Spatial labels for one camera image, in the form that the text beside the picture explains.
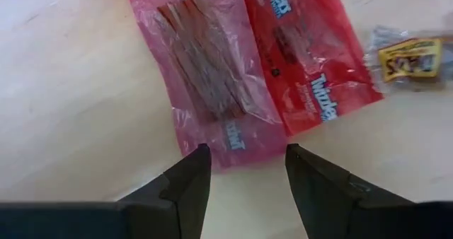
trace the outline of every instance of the transparent plastic bag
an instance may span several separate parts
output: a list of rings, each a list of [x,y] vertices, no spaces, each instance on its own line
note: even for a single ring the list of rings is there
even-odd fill
[[[411,32],[377,26],[365,54],[365,65],[384,94],[398,89],[442,89],[453,80],[453,32]]]
[[[219,170],[285,152],[243,0],[130,1],[164,77],[183,155],[206,143]]]

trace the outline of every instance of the twizzlers package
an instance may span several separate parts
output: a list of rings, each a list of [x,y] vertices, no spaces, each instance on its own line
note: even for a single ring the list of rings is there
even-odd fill
[[[159,64],[184,155],[206,143],[214,169],[285,152],[244,0],[130,0]]]
[[[382,99],[340,0],[246,0],[246,5],[287,133]]]

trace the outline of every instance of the yellow candy wrapper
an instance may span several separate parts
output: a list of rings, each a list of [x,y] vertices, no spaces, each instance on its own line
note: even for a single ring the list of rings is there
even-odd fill
[[[444,88],[453,80],[452,37],[450,33],[410,33],[378,27],[373,31],[365,64],[382,93],[397,88]]]

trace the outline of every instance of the pink plastic wrapper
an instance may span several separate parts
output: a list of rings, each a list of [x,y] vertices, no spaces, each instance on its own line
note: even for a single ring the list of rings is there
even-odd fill
[[[221,170],[285,152],[243,0],[130,1],[166,82],[184,156],[206,143]]]

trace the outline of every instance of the light wood surface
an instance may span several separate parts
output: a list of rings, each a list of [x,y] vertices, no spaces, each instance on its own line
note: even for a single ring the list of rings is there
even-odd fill
[[[453,26],[453,0],[343,0],[376,24]],[[115,200],[180,159],[127,0],[0,0],[0,199]],[[453,91],[401,93],[293,139],[413,201],[453,199]],[[212,178],[203,238],[305,238],[282,158]]]

